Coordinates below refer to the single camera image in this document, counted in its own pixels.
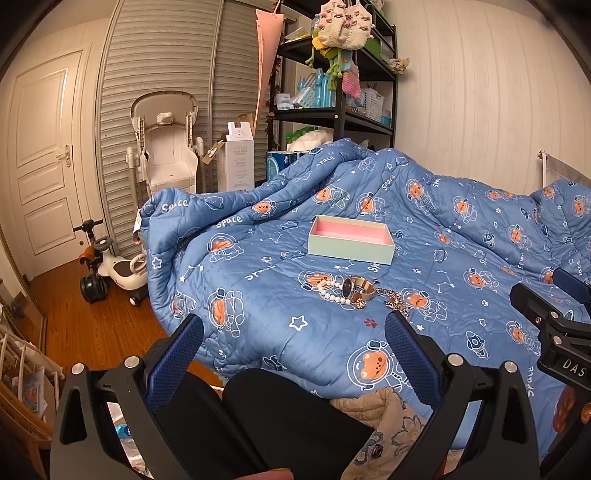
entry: wooden floor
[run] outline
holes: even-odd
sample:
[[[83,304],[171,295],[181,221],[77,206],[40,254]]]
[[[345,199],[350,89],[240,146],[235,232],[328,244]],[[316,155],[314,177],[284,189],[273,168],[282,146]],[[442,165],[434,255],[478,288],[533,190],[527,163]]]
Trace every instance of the wooden floor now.
[[[134,307],[126,292],[111,283],[107,298],[88,304],[80,293],[80,278],[88,274],[78,260],[36,277],[31,291],[47,315],[46,354],[70,371],[77,362],[90,369],[117,367],[130,355],[143,355],[166,333],[145,299]],[[189,371],[210,385],[219,378],[193,361]]]

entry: door panel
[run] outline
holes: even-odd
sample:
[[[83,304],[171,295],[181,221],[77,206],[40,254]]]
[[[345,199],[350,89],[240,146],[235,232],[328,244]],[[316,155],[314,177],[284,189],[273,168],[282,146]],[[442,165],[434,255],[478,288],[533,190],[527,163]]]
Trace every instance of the door panel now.
[[[81,52],[17,76],[10,107],[8,164],[20,240],[39,275],[77,258],[82,218],[72,161],[72,117]]]

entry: watch face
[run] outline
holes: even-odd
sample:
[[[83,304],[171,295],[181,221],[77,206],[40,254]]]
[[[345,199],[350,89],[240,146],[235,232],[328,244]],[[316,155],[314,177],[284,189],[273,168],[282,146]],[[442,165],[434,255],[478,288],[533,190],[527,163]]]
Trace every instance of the watch face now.
[[[351,295],[351,292],[353,291],[353,280],[351,280],[350,278],[346,278],[343,281],[342,291],[343,291],[343,297],[348,299],[349,296]]]

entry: white basket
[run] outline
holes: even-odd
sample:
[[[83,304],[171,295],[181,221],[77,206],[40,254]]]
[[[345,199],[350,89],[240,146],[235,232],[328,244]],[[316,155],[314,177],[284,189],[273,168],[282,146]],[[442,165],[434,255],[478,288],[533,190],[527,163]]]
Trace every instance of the white basket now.
[[[373,88],[362,88],[363,108],[365,116],[377,122],[382,121],[382,108],[384,107],[384,97]]]

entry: ride-on toy car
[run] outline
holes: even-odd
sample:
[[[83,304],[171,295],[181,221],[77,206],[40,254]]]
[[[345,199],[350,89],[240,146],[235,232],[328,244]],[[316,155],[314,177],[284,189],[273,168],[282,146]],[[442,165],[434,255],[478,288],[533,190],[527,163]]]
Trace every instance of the ride-on toy car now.
[[[110,247],[113,239],[104,236],[95,239],[93,228],[103,223],[102,220],[86,220],[82,225],[74,228],[77,232],[86,232],[90,246],[79,256],[81,264],[86,264],[90,274],[80,279],[80,292],[88,303],[103,300],[108,292],[108,279],[113,280],[122,289],[129,292],[129,302],[138,307],[148,295],[148,270],[146,268],[146,254],[142,251],[131,260],[116,257]]]

